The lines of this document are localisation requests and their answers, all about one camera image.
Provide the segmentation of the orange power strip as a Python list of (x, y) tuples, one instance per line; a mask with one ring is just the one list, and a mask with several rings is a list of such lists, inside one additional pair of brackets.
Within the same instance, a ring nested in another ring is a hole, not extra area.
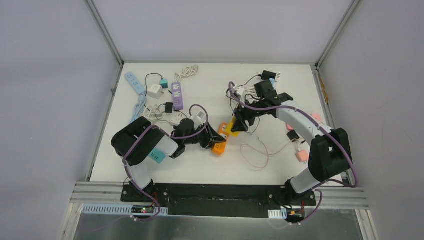
[(227, 141), (230, 137), (229, 133), (226, 131), (226, 128), (227, 128), (227, 123), (223, 122), (219, 127), (218, 134), (222, 138), (224, 138), (224, 142), (216, 143), (211, 150), (211, 152), (217, 156), (221, 156), (225, 152)]

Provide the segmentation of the black multi-port charger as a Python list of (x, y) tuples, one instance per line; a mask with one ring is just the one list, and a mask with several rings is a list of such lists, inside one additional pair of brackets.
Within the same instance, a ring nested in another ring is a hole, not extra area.
[(264, 70), (261, 74), (261, 80), (263, 81), (270, 80), (270, 78), (275, 79), (275, 84), (276, 84), (281, 79), (281, 73)]

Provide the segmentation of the yellow cube socket adapter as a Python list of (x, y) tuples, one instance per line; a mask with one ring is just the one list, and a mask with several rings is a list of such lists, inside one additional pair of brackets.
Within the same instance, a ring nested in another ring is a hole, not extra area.
[(237, 117), (234, 115), (232, 119), (227, 123), (227, 127), (225, 131), (231, 136), (231, 137), (238, 137), (240, 132), (238, 131), (240, 123)]

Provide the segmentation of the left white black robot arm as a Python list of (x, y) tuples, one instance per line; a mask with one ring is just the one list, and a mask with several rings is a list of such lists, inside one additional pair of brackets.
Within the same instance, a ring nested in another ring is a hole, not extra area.
[(146, 117), (142, 116), (116, 133), (111, 145), (121, 157), (133, 195), (140, 202), (151, 201), (141, 212), (134, 212), (130, 218), (134, 222), (145, 222), (156, 218), (162, 210), (159, 200), (154, 197), (149, 186), (153, 179), (144, 164), (151, 159), (160, 164), (166, 158), (176, 159), (182, 155), (187, 145), (200, 145), (211, 150), (217, 144), (226, 143), (227, 137), (215, 131), (209, 124), (209, 115), (203, 108), (197, 115), (185, 117), (168, 134)]

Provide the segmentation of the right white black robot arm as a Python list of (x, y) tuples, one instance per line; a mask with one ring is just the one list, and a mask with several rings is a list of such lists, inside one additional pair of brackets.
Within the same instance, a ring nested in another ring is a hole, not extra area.
[(290, 95), (278, 94), (269, 80), (259, 82), (254, 87), (260, 100), (243, 102), (237, 97), (241, 86), (229, 82), (227, 91), (238, 103), (233, 111), (235, 123), (231, 130), (245, 132), (255, 119), (272, 115), (291, 126), (310, 148), (307, 169), (286, 181), (280, 206), (298, 204), (308, 191), (322, 194), (318, 188), (326, 182), (335, 182), (347, 188), (358, 186), (359, 178), (352, 161), (349, 136), (343, 128), (334, 129), (318, 122), (302, 110)]

